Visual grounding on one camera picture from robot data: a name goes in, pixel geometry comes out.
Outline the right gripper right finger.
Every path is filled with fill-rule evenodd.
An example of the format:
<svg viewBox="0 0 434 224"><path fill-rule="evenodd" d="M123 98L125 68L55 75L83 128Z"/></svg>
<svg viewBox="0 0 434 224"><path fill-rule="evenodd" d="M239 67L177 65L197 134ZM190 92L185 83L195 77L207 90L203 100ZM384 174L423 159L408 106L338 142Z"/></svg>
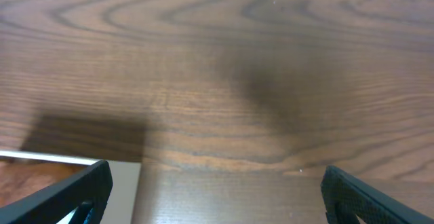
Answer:
<svg viewBox="0 0 434 224"><path fill-rule="evenodd" d="M335 166L326 168L321 194L329 224L433 224L432 218Z"/></svg>

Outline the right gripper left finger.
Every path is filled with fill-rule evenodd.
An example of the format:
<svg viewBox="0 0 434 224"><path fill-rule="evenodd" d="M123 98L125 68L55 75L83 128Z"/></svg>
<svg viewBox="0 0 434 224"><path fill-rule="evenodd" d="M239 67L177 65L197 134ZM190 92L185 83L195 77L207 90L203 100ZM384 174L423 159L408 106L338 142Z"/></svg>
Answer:
<svg viewBox="0 0 434 224"><path fill-rule="evenodd" d="M1 224L100 224L113 179L109 163L100 160L58 183L1 208Z"/></svg>

